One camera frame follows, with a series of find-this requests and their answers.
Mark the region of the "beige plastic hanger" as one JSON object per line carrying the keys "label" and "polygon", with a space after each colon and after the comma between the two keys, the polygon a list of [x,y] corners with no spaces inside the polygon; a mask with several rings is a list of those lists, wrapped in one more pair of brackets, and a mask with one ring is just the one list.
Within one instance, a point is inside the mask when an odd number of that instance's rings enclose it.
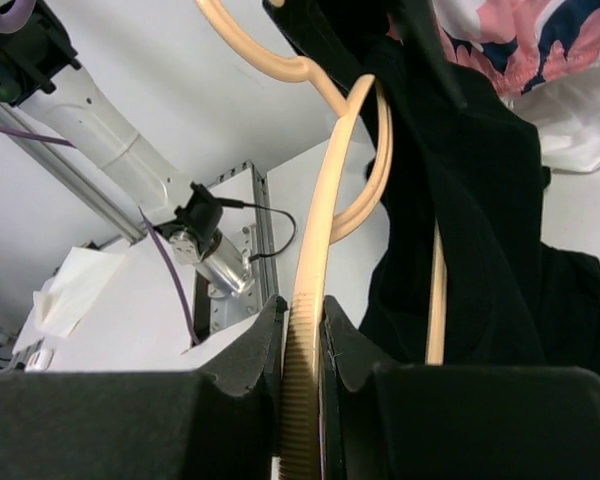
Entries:
{"label": "beige plastic hanger", "polygon": [[[244,60],[282,82],[308,81],[338,116],[324,156],[309,209],[299,253],[282,365],[279,430],[279,476],[319,479],[320,452],[320,334],[329,248],[370,216],[389,177],[393,154],[391,110],[380,82],[360,76],[342,95],[328,74],[312,59],[284,58],[254,41],[219,1],[197,4],[215,31]],[[346,154],[356,119],[369,91],[376,92],[379,145],[368,185],[343,212],[335,211]]]}

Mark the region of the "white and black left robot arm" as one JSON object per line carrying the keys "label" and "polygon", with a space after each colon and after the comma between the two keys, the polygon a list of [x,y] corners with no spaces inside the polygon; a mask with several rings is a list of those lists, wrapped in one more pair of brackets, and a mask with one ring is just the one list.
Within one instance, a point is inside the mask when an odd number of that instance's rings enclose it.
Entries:
{"label": "white and black left robot arm", "polygon": [[0,3],[0,103],[60,136],[119,186],[215,298],[252,283],[249,258],[220,231],[220,199],[169,163],[99,89],[43,1]]}

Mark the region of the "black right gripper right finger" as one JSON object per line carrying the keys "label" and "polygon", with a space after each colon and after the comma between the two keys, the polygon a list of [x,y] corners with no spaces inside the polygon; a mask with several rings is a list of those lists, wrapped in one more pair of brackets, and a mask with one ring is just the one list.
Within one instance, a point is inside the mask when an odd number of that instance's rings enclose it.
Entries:
{"label": "black right gripper right finger", "polygon": [[354,327],[333,296],[324,299],[321,330],[327,365],[348,392],[359,391],[380,361],[380,350]]}

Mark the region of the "black t shirt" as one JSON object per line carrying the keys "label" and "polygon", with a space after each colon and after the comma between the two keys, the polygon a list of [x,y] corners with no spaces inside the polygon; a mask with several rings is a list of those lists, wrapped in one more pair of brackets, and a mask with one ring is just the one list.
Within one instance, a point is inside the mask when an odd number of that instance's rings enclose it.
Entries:
{"label": "black t shirt", "polygon": [[426,1],[285,1],[265,9],[343,92],[376,77],[394,147],[388,247],[360,330],[425,357],[433,241],[447,266],[448,364],[577,366],[600,375],[600,263],[541,240],[537,130],[481,73],[448,61]]}

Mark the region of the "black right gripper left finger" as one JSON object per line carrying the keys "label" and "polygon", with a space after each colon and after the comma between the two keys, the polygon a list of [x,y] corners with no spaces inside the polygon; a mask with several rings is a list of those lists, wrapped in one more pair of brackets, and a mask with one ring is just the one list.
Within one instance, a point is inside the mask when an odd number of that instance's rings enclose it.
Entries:
{"label": "black right gripper left finger", "polygon": [[271,398],[279,396],[281,384],[282,334],[286,300],[272,295],[254,323],[199,372],[224,394],[242,397],[262,389]]}

